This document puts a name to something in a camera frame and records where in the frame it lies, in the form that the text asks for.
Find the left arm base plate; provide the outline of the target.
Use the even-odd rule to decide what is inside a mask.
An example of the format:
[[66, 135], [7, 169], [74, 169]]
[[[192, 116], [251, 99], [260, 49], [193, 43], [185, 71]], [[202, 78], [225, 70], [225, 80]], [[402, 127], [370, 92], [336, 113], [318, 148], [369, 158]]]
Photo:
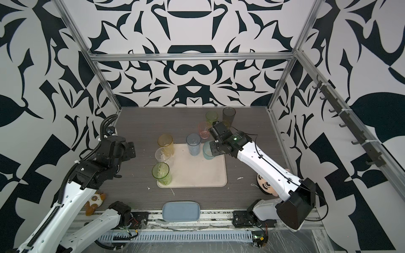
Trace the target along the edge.
[[148, 224], [149, 212], [135, 211], [126, 214], [123, 220], [123, 226], [128, 229], [141, 229]]

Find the teal frosted plastic cup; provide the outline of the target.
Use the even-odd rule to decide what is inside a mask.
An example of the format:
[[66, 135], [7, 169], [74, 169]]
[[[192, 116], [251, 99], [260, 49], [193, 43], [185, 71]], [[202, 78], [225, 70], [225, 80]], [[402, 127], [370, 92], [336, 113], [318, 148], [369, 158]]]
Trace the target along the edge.
[[203, 156], [206, 160], [212, 160], [215, 158], [211, 151], [211, 141], [207, 141], [203, 145]]

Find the beige plastic tray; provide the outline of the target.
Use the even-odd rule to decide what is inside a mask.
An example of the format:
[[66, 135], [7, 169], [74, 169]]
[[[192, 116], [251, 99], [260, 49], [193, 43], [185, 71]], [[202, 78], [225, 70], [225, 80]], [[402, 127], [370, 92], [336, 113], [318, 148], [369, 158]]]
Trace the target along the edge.
[[201, 151], [192, 156], [186, 144], [175, 144], [173, 166], [170, 167], [171, 182], [164, 185], [157, 182], [160, 188], [211, 188], [227, 184], [226, 163], [224, 156], [207, 160]]

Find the tall green plastic cup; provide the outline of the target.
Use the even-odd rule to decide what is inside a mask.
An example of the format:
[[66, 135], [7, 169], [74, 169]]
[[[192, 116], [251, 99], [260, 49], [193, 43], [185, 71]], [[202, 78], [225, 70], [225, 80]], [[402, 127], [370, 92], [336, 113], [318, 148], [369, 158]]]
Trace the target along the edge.
[[170, 173], [170, 167], [167, 163], [158, 162], [152, 168], [153, 177], [161, 184], [167, 186], [172, 181], [172, 176]]

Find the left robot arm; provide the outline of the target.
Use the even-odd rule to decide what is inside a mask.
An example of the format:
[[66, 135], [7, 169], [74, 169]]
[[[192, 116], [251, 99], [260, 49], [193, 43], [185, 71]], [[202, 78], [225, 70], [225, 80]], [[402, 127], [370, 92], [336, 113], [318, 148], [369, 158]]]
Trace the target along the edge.
[[124, 137], [101, 138], [84, 159], [76, 161], [62, 181], [58, 199], [38, 228], [13, 253], [80, 253], [100, 236], [126, 227], [131, 208], [116, 201], [101, 216], [71, 235], [67, 230], [85, 203], [107, 180], [118, 178], [121, 164], [136, 157], [133, 142]]

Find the blue clear plastic cup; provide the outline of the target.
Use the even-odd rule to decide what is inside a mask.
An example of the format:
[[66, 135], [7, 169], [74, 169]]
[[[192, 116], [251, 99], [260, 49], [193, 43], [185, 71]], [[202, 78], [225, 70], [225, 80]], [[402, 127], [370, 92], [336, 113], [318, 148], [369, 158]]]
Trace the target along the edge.
[[196, 133], [191, 133], [186, 137], [186, 143], [189, 153], [192, 156], [198, 156], [200, 153], [201, 137]]

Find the grey smoked plastic cup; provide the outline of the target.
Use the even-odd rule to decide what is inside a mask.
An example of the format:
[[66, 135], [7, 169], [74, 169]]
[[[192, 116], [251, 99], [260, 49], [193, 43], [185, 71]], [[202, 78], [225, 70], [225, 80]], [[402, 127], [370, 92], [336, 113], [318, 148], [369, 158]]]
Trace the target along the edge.
[[233, 107], [228, 106], [223, 108], [222, 122], [228, 129], [232, 126], [235, 115], [236, 110]]

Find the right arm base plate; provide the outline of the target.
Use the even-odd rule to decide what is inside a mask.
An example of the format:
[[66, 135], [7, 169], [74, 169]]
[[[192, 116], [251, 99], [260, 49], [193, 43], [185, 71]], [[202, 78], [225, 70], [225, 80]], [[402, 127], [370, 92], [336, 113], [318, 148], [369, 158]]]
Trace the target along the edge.
[[261, 221], [254, 215], [252, 211], [233, 211], [232, 224], [235, 228], [274, 228], [276, 223], [277, 221], [273, 219]]

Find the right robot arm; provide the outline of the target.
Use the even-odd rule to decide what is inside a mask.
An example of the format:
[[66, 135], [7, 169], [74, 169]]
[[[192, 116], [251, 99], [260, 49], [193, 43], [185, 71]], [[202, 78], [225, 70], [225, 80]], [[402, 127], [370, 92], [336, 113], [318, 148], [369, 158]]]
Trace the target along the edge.
[[277, 193], [277, 199], [259, 200], [253, 204], [253, 217], [260, 221], [280, 220], [289, 230], [300, 230], [315, 207], [315, 183], [286, 171], [245, 132], [232, 133], [220, 121], [215, 121], [209, 132], [214, 138], [210, 144], [214, 157], [231, 155], [252, 168]]

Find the small green plastic cup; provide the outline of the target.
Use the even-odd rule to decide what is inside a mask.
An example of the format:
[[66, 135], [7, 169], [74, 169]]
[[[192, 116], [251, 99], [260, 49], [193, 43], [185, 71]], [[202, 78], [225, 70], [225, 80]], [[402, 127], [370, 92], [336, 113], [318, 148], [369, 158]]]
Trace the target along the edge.
[[218, 121], [218, 113], [215, 111], [208, 111], [205, 114], [206, 122], [209, 126], [212, 126], [214, 122]]

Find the amber plastic cup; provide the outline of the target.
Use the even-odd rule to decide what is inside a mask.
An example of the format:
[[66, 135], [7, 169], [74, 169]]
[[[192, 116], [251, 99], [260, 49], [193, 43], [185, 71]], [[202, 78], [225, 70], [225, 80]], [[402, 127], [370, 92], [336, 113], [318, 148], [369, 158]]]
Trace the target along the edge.
[[172, 135], [170, 135], [168, 133], [161, 135], [158, 138], [157, 143], [162, 148], [162, 150], [166, 156], [174, 155], [175, 149], [174, 149], [174, 139], [173, 139]]

